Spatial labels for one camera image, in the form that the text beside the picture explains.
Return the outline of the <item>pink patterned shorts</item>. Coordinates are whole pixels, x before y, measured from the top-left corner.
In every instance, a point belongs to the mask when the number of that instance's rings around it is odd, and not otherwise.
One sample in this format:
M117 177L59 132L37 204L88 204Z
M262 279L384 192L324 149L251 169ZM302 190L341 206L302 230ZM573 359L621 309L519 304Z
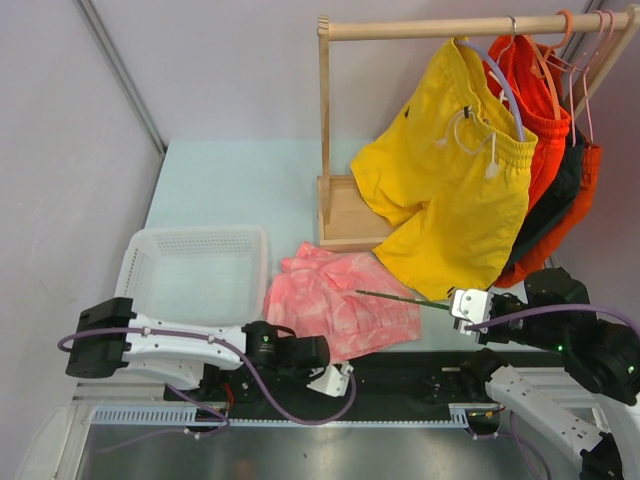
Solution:
M421 338L418 305L369 292L409 295L373 255L334 253L304 242L281 261L263 316L299 337L324 336L333 363Z

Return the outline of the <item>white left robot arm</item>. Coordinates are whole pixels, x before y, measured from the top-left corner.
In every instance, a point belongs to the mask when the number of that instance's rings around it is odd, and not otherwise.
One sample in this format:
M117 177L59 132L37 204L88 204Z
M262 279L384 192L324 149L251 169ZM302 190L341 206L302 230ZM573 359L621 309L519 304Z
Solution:
M133 311L133 300L113 297L81 312L76 332L57 348L68 354L66 374L105 379L117 371L149 377L197 398L214 397L220 371L251 364L259 372L308 382L330 363L327 339L299 337L288 327L254 321L202 326L168 322Z

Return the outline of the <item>green wire hanger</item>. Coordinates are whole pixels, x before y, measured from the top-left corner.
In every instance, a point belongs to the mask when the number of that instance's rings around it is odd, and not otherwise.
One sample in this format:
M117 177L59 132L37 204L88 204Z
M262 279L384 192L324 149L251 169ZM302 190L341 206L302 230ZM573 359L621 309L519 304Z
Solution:
M422 307L438 309L438 310L447 310L448 311L449 308L450 308L448 305L441 304L441 303L438 303L438 302L432 302L432 301L428 301L428 300L421 300L421 299L411 298L411 297L401 297L401 296L398 296L398 295L381 293L381 292L373 292L373 291L366 291L366 290L355 290L355 293L360 294L360 295L370 296L370 297L376 297L376 298L391 300L391 301L415 304L415 305L419 305L419 306L422 306Z

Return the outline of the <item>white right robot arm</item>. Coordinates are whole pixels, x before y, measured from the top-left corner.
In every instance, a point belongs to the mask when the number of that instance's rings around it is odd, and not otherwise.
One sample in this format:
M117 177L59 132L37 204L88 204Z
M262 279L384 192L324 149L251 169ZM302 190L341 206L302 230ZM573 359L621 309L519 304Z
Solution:
M638 478L638 322L591 304L585 285L562 268L530 274L524 289L524 300L477 289L453 292L455 330L482 346L461 366L463 393L506 406L571 460L582 479ZM488 348L509 342L559 355L565 372L594 396L609 428L571 414Z

